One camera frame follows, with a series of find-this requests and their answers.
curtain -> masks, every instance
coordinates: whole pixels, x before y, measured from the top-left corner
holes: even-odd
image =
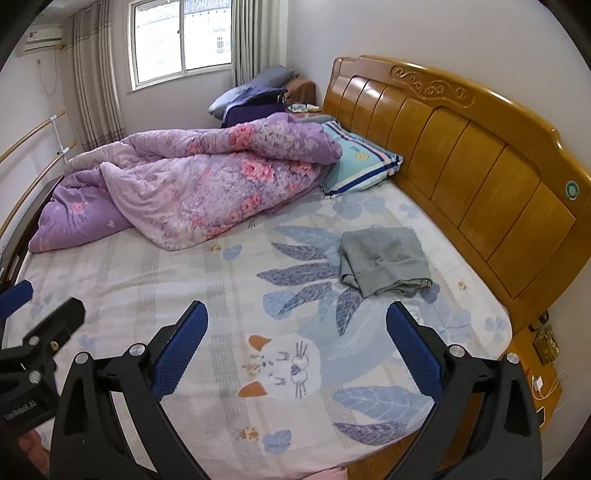
[[[279,0],[232,0],[234,84],[250,82],[279,61]]]
[[[100,0],[71,17],[64,26],[64,39],[64,96],[82,149],[121,140],[125,124],[115,86],[111,0]]]

metal screw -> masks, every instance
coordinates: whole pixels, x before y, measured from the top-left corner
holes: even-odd
[[[129,349],[129,354],[131,356],[140,356],[142,353],[144,353],[146,350],[146,347],[144,345],[142,345],[141,343],[136,343],[135,345],[132,345]]]
[[[466,354],[464,347],[462,347],[461,345],[452,345],[449,348],[449,352],[457,358],[461,358]]]
[[[513,353],[513,352],[509,352],[509,353],[507,354],[507,361],[508,361],[510,364],[514,364],[514,365],[516,365],[516,364],[518,364],[518,363],[519,363],[519,355],[517,355],[516,353]]]
[[[37,385],[41,382],[41,374],[37,370],[33,370],[31,373],[29,373],[29,382]]]
[[[74,359],[74,361],[78,365],[85,364],[87,360],[88,360],[88,353],[86,353],[86,352],[79,353],[78,355],[76,355],[76,358]]]

window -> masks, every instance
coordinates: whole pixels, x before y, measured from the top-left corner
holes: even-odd
[[[134,88],[232,61],[231,0],[140,0],[131,4]]]

wooden handrail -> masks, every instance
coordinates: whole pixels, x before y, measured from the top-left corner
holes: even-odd
[[[12,222],[12,219],[15,217],[15,215],[18,212],[18,209],[22,206],[22,204],[25,202],[25,200],[27,199],[27,197],[31,194],[31,192],[33,191],[33,189],[39,185],[39,182],[41,181],[41,179],[47,175],[47,173],[49,173],[49,171],[62,159],[66,156],[66,154],[68,153],[68,151],[70,151],[72,148],[74,148],[76,146],[76,142],[73,141],[68,147],[67,147],[67,151],[60,153],[56,158],[54,158],[47,167],[45,167],[45,169],[39,174],[39,176],[33,180],[33,183],[31,183],[28,188],[25,190],[25,193],[23,193],[21,195],[21,197],[18,199],[18,202],[16,202],[15,206],[12,207],[12,210],[10,211],[10,213],[8,214],[8,216],[6,217],[6,220],[4,220],[4,223],[2,224],[2,226],[0,227],[0,238],[2,238],[2,235],[4,235],[4,233],[6,232],[6,230],[8,229],[8,225],[10,225],[10,222]]]
[[[60,113],[58,113],[56,115],[56,119],[65,115],[66,111],[62,110]],[[43,130],[47,125],[51,124],[51,118],[48,118],[47,120],[45,120],[42,124],[37,125],[33,130],[31,130],[29,133],[27,133],[25,136],[21,137],[13,146],[11,146],[8,150],[6,150],[2,156],[0,157],[0,163],[2,163],[4,160],[7,159],[7,157],[14,152],[18,147],[20,147],[23,143],[25,143],[27,140],[29,140],[29,138],[31,138],[33,135],[35,135],[37,132]]]

wall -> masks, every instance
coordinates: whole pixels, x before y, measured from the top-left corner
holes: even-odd
[[[232,72],[201,73],[131,90],[128,57],[128,0],[113,8],[113,60],[127,133],[159,128],[213,128],[220,122],[207,113],[213,101],[232,88]]]
[[[439,67],[519,101],[560,130],[591,169],[591,72],[538,0],[292,0],[287,64],[317,83],[320,101],[338,56],[397,57]],[[550,309],[563,373],[559,407],[544,434],[545,469],[591,410],[591,264]]]
[[[64,97],[58,75],[56,92],[52,96],[44,93],[39,80],[39,66],[48,92],[55,85],[54,51],[41,51],[23,57],[13,52],[0,72],[0,111],[4,120],[0,129],[0,153],[28,131],[64,109]],[[74,137],[67,116],[57,120],[61,141],[69,144]],[[18,198],[59,152],[59,145],[53,127],[48,126],[20,146],[10,157],[0,164],[0,223]],[[4,249],[21,215],[26,211],[36,193],[49,181],[63,172],[64,163],[56,165],[45,181],[37,187],[20,209],[20,214],[12,221],[6,234],[0,239],[0,251]]]

